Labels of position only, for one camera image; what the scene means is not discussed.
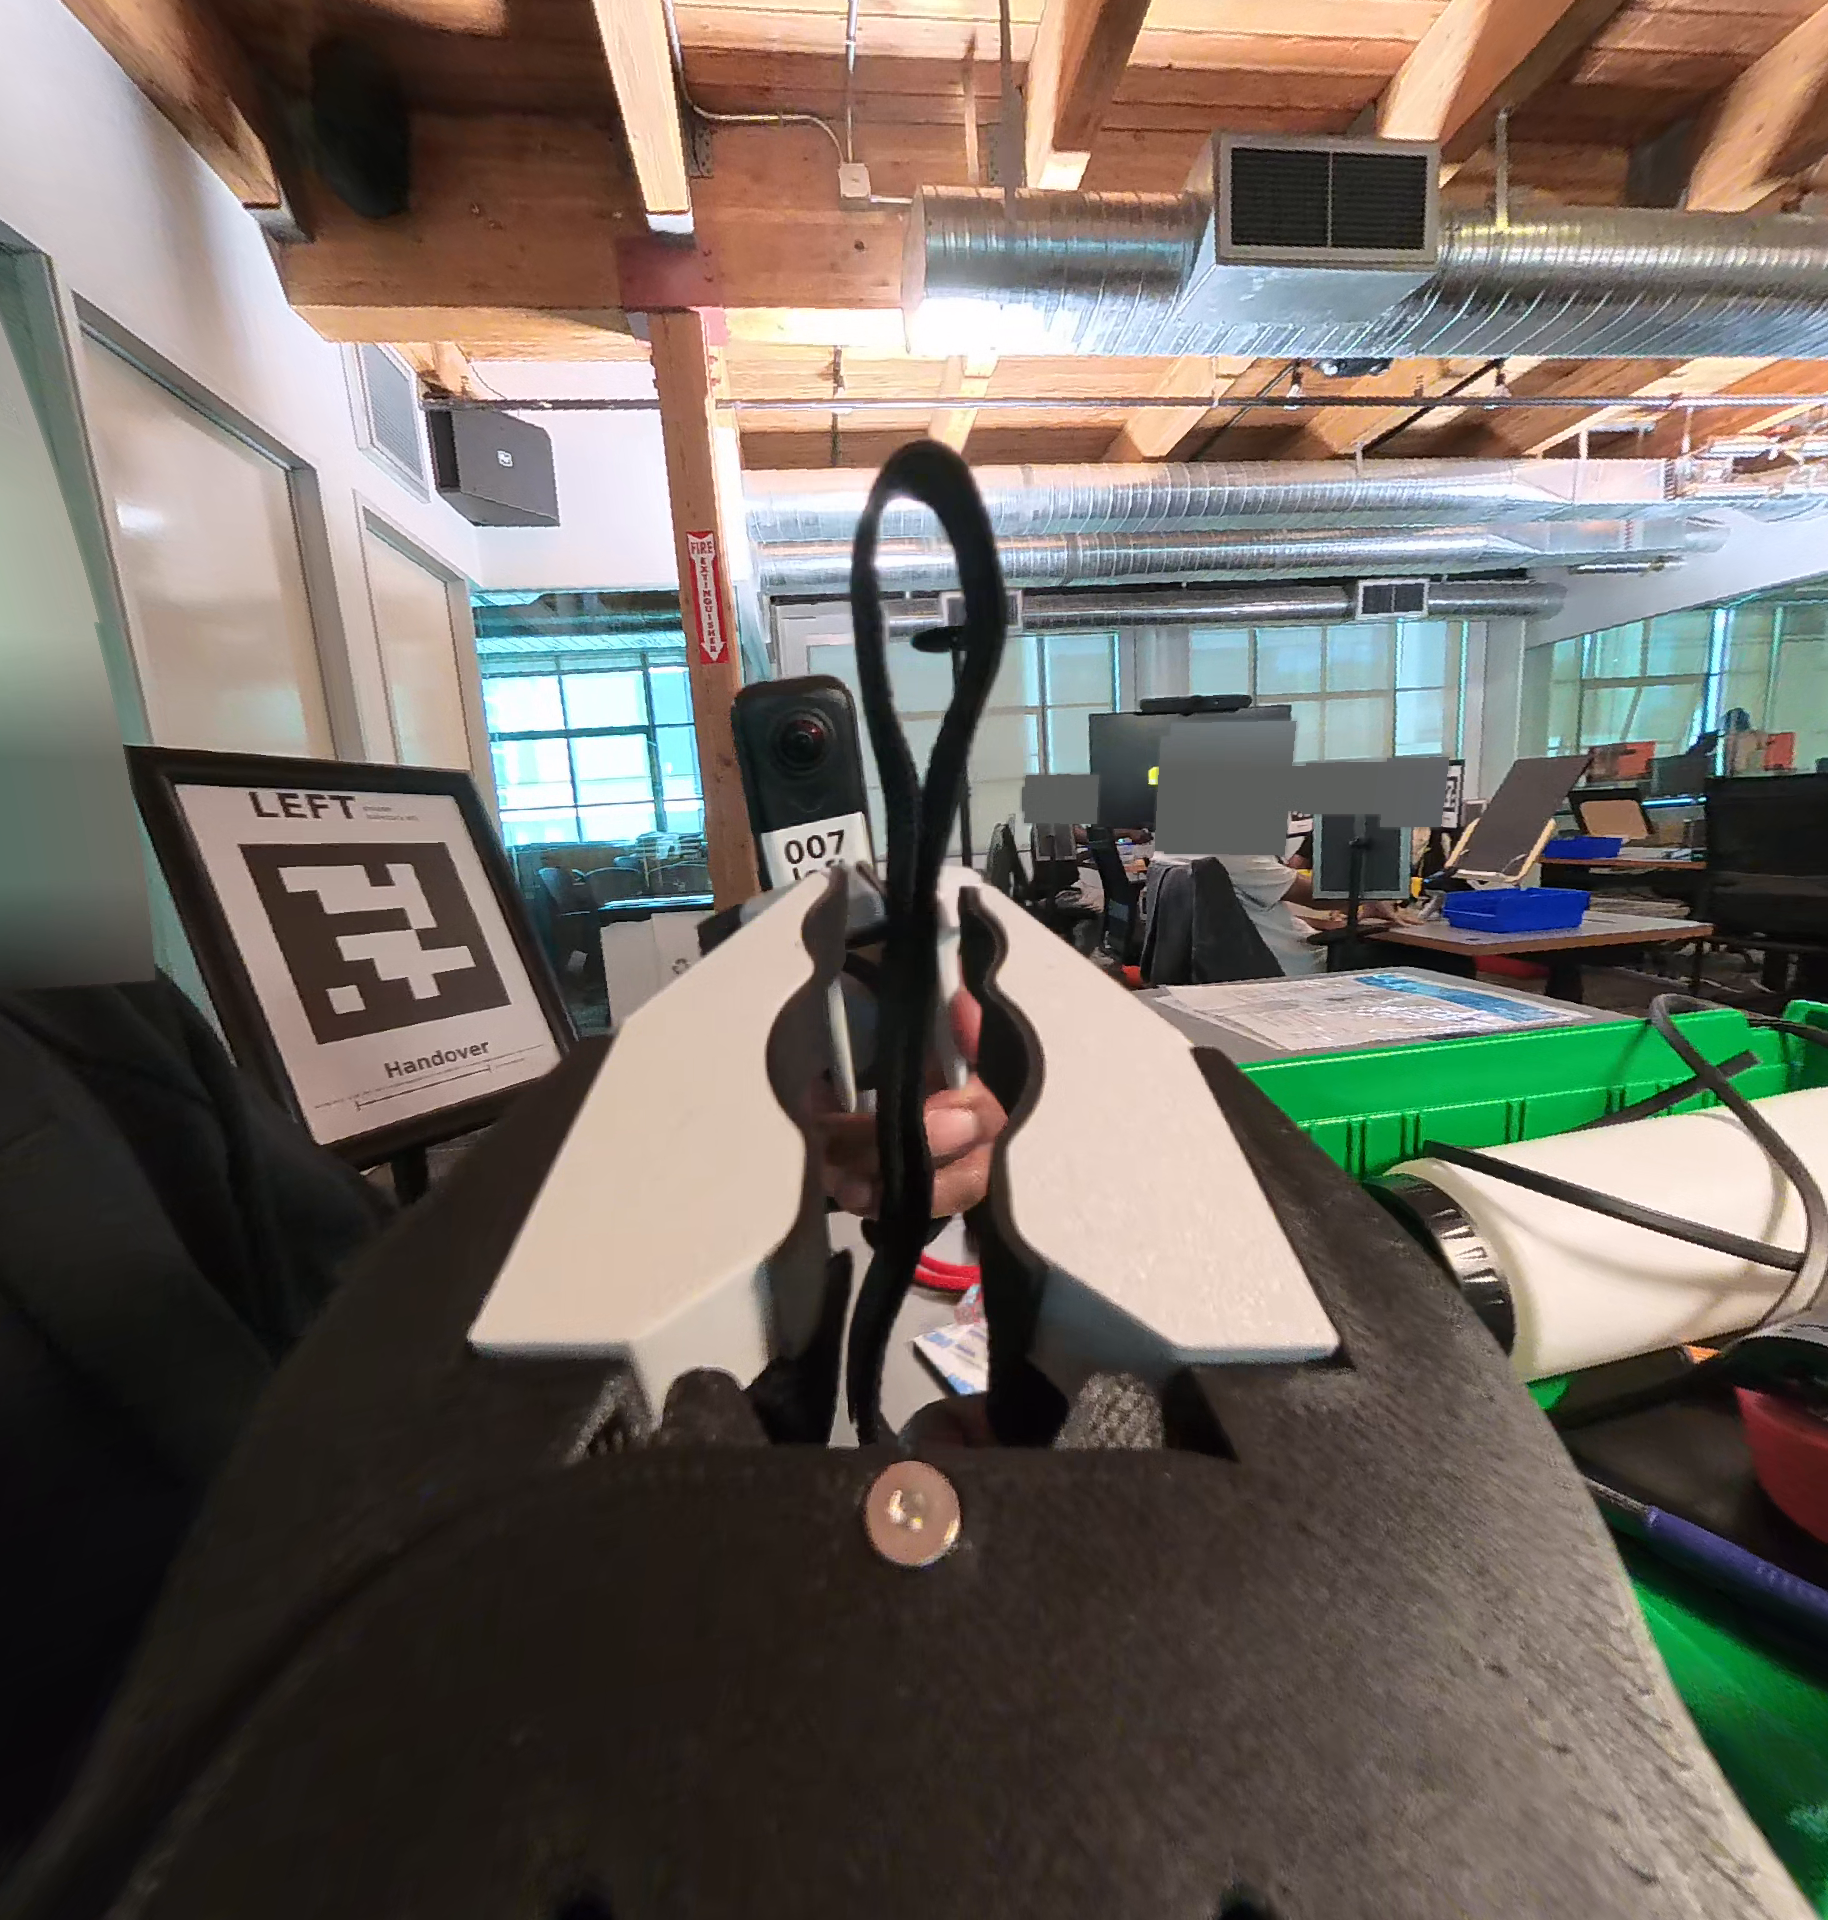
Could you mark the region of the large silver air duct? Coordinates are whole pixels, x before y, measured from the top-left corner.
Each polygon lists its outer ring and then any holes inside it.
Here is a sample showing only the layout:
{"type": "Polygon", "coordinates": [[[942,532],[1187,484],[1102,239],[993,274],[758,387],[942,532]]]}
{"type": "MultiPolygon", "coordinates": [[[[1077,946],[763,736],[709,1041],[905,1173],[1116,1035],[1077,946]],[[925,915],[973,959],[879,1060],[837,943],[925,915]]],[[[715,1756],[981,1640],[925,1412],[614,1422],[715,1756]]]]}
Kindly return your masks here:
{"type": "Polygon", "coordinates": [[[1217,130],[1171,194],[925,188],[907,346],[1828,360],[1828,221],[1443,208],[1437,165],[1430,141],[1217,130]]]}

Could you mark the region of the thin silver air duct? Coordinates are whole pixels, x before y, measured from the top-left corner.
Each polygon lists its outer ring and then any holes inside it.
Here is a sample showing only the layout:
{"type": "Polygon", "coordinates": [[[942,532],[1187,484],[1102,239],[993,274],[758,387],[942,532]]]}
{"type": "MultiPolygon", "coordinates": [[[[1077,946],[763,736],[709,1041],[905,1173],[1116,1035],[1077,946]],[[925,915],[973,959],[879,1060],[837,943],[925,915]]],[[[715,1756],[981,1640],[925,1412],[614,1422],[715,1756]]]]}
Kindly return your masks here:
{"type": "Polygon", "coordinates": [[[1674,572],[1727,525],[1668,464],[973,468],[1030,631],[1544,618],[1571,578],[1674,572]]]}

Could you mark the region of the green plastic bin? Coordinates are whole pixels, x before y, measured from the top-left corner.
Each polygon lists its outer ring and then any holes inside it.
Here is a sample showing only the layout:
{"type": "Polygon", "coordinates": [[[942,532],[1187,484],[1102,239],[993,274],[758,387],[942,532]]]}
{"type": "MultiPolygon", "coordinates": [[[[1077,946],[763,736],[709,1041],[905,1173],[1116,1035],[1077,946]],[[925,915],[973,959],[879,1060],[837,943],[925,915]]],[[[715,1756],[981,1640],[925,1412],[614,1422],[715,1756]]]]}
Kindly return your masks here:
{"type": "MultiPolygon", "coordinates": [[[[1684,1060],[1628,1019],[1282,1060],[1256,1064],[1253,1078],[1358,1178],[1382,1177],[1430,1142],[1498,1151],[1645,1110],[1709,1106],[1684,1060]]],[[[1608,1416],[1611,1392],[1681,1371],[1676,1357],[1592,1372],[1557,1363],[1532,1372],[1532,1392],[1594,1480],[1828,1590],[1828,1545],[1762,1491],[1731,1392],[1705,1384],[1697,1395],[1608,1416]]],[[[1611,1523],[1697,1729],[1795,1883],[1828,1916],[1828,1633],[1633,1538],[1626,1512],[1611,1523]]]]}

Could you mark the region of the printed paper sheet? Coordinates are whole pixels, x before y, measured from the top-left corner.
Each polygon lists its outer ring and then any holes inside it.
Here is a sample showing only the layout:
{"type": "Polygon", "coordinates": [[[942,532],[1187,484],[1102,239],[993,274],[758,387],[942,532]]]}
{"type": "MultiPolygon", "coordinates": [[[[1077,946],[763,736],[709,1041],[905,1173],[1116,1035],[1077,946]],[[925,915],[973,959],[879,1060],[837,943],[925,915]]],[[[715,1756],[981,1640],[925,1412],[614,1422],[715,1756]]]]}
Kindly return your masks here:
{"type": "Polygon", "coordinates": [[[1184,1030],[1266,1058],[1561,1026],[1571,1007],[1429,970],[1382,968],[1142,992],[1184,1030]]]}

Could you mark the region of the blue plastic bin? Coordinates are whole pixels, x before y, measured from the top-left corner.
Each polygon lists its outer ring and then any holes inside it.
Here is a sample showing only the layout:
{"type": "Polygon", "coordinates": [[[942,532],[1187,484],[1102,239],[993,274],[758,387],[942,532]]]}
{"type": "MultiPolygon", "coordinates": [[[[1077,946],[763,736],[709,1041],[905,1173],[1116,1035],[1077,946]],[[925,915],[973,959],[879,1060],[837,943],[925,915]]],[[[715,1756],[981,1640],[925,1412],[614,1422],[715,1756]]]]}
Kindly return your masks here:
{"type": "Polygon", "coordinates": [[[1581,926],[1591,904],[1588,889],[1490,888],[1446,894],[1441,915],[1458,932],[1478,935],[1564,935],[1581,926]]]}

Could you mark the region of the white card with blue print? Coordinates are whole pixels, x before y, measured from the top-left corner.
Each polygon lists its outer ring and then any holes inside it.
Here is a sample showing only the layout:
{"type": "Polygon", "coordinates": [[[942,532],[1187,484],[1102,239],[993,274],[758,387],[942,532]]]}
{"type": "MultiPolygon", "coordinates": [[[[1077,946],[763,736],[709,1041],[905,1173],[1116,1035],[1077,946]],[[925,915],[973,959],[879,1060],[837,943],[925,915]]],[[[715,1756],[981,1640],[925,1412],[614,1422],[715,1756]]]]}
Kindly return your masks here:
{"type": "Polygon", "coordinates": [[[976,1397],[988,1390],[988,1328],[981,1295],[955,1304],[955,1311],[922,1332],[911,1343],[913,1354],[953,1397],[976,1397]]]}

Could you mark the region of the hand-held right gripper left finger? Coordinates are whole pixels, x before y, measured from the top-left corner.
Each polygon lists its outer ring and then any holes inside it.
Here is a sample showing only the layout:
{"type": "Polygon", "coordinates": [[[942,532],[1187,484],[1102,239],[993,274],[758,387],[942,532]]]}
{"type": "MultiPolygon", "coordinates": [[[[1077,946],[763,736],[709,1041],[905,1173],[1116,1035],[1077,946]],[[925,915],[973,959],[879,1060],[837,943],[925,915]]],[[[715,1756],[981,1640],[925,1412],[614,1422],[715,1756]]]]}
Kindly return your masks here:
{"type": "Polygon", "coordinates": [[[810,1357],[832,1307],[828,987],[849,868],[806,877],[613,1038],[468,1332],[620,1357],[653,1404],[810,1357]]]}

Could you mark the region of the large black wall speaker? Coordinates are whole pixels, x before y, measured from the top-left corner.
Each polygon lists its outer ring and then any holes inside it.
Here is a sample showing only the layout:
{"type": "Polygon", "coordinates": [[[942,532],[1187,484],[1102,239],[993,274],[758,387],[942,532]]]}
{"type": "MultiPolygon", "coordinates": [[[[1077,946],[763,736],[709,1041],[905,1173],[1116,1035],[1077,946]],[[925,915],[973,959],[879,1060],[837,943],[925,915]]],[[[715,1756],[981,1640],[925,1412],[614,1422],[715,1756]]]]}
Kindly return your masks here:
{"type": "Polygon", "coordinates": [[[497,406],[423,409],[434,491],[475,526],[562,525],[559,464],[544,426],[497,406]]]}

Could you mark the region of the blue handled tool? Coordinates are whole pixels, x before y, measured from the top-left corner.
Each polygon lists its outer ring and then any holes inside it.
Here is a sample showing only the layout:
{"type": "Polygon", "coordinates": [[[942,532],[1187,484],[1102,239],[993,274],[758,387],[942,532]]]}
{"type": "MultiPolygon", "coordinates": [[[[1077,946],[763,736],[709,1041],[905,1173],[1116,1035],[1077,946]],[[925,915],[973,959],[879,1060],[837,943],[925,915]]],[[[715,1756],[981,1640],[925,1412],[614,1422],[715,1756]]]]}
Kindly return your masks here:
{"type": "Polygon", "coordinates": [[[1609,1528],[1828,1652],[1828,1588],[1592,1476],[1583,1485],[1609,1528]]]}

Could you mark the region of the red round tool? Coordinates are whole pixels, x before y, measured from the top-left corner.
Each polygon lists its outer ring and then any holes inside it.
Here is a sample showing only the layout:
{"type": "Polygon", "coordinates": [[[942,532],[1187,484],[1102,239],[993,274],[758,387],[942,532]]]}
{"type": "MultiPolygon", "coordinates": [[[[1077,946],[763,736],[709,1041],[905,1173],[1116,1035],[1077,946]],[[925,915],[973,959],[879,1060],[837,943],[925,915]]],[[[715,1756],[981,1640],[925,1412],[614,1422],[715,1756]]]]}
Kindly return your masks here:
{"type": "Polygon", "coordinates": [[[1828,1545],[1828,1411],[1778,1392],[1738,1388],[1755,1472],[1771,1505],[1828,1545]]]}

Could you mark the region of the white cylinder with black cap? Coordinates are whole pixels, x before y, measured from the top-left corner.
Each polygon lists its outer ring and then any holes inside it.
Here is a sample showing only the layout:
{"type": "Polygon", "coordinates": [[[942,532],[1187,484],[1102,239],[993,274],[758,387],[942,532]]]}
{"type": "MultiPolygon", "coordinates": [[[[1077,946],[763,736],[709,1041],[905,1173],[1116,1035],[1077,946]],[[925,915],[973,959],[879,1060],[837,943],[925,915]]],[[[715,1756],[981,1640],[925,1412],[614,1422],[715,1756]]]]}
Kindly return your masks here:
{"type": "Polygon", "coordinates": [[[1828,1087],[1487,1151],[1371,1183],[1521,1380],[1828,1305],[1828,1087]]]}

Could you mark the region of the grey monitor back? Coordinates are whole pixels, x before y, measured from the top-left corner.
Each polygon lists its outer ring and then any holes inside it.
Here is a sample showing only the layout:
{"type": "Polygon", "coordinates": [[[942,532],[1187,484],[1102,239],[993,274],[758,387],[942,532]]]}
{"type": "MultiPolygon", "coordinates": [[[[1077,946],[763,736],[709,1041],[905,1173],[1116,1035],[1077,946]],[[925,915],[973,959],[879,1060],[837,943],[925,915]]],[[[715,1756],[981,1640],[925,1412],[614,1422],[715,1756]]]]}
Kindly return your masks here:
{"type": "Polygon", "coordinates": [[[1333,904],[1409,900],[1410,837],[1414,828],[1381,815],[1317,814],[1310,836],[1312,899],[1333,904]]]}

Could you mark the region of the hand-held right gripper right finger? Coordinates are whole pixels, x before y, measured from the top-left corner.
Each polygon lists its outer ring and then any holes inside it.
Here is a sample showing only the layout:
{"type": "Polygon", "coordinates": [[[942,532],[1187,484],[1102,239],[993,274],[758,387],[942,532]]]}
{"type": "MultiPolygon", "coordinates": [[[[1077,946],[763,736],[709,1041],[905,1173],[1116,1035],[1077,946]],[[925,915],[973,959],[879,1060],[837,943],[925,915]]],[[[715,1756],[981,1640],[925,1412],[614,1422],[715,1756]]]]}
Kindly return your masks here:
{"type": "Polygon", "coordinates": [[[988,1411],[1058,1411],[1099,1372],[1161,1388],[1189,1366],[1337,1357],[1219,1100],[1240,1074],[995,889],[963,884],[955,915],[1004,1116],[971,1227],[988,1411]]]}

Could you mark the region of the white recycling cabinet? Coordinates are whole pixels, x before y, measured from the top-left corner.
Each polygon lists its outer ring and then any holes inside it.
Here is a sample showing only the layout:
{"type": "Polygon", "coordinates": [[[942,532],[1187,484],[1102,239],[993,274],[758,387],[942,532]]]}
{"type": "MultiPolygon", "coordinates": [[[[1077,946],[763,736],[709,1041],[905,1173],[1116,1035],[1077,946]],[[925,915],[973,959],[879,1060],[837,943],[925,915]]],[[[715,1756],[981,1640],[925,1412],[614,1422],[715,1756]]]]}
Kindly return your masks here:
{"type": "Polygon", "coordinates": [[[700,958],[700,926],[713,904],[700,896],[614,900],[596,915],[610,1026],[618,1030],[700,958]]]}

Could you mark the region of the black monitor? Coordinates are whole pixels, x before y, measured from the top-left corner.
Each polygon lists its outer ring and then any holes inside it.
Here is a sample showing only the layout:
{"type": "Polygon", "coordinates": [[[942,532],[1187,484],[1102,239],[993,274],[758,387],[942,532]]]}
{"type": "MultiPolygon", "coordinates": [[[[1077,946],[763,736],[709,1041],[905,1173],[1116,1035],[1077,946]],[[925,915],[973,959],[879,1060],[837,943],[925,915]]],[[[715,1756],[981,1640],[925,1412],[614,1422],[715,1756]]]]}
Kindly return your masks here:
{"type": "Polygon", "coordinates": [[[1716,778],[1704,820],[1716,935],[1828,950],[1828,772],[1716,778]]]}
{"type": "Polygon", "coordinates": [[[1246,695],[1187,695],[1143,701],[1133,715],[1092,715],[1090,772],[1099,781],[1099,820],[1084,828],[1090,843],[1152,837],[1161,742],[1174,724],[1189,719],[1292,727],[1292,708],[1256,703],[1246,695]]]}

